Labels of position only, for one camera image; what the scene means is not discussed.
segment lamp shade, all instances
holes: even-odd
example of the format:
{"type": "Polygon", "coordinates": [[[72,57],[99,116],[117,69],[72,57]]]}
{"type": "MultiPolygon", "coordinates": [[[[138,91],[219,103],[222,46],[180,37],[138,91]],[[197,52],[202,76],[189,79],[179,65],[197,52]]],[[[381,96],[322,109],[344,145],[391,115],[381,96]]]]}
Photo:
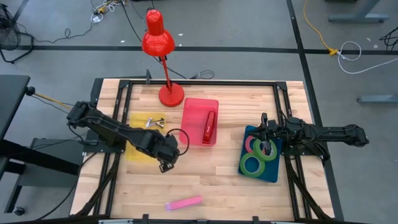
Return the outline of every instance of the lamp shade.
{"type": "Polygon", "coordinates": [[[171,34],[163,27],[163,16],[156,10],[147,12],[148,31],[142,40],[142,49],[151,56],[164,56],[171,53],[174,48],[174,40],[171,34]]]}

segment pink plastic bin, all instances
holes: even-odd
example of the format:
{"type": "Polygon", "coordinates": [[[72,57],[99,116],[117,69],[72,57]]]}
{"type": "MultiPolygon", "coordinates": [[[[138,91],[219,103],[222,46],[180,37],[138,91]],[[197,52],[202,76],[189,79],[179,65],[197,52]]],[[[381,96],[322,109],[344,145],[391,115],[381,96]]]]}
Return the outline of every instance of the pink plastic bin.
{"type": "MultiPolygon", "coordinates": [[[[181,129],[189,135],[191,145],[195,146],[214,146],[217,139],[217,123],[218,123],[218,101],[200,98],[186,98],[184,111],[182,114],[181,129]],[[207,117],[210,111],[216,112],[215,125],[213,126],[213,134],[210,143],[202,143],[203,134],[207,117]]],[[[180,134],[180,141],[187,143],[187,137],[180,134]]]]}

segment green tape roll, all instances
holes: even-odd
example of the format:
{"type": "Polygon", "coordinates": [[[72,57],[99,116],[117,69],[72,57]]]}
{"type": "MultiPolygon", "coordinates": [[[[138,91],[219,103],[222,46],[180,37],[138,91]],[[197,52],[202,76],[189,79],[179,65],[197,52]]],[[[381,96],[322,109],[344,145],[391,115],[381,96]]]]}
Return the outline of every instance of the green tape roll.
{"type": "Polygon", "coordinates": [[[248,177],[259,177],[266,169],[266,163],[264,161],[261,161],[259,158],[257,158],[256,155],[254,155],[254,153],[250,152],[250,153],[246,153],[245,155],[242,156],[241,163],[240,163],[239,167],[241,168],[241,171],[244,175],[246,175],[248,177]],[[249,172],[244,166],[244,163],[249,158],[255,158],[259,162],[259,168],[254,172],[249,172]]]}
{"type": "Polygon", "coordinates": [[[255,140],[253,143],[253,152],[254,154],[262,161],[269,162],[273,161],[276,158],[278,153],[278,149],[273,141],[270,141],[271,144],[271,154],[269,156],[265,155],[260,148],[260,140],[255,140]]]}

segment lamp base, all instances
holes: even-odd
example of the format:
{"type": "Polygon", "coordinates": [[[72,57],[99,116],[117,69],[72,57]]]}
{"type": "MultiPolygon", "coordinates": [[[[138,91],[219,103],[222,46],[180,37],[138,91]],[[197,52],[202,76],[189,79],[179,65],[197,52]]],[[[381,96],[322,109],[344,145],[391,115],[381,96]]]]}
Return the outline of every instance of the lamp base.
{"type": "Polygon", "coordinates": [[[169,107],[178,106],[184,100],[184,90],[176,83],[172,84],[172,92],[169,92],[167,85],[159,90],[160,102],[169,107]]]}

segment pink tape roll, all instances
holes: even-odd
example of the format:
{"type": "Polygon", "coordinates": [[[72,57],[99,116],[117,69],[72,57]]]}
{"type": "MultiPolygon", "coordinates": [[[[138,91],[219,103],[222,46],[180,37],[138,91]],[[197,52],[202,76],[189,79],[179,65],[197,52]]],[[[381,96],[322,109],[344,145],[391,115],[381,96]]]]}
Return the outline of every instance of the pink tape roll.
{"type": "Polygon", "coordinates": [[[250,147],[250,141],[252,141],[254,139],[254,137],[253,136],[248,136],[247,138],[246,138],[246,141],[244,142],[244,147],[246,148],[246,150],[247,150],[247,152],[253,152],[253,149],[251,149],[251,147],[250,147]]]}

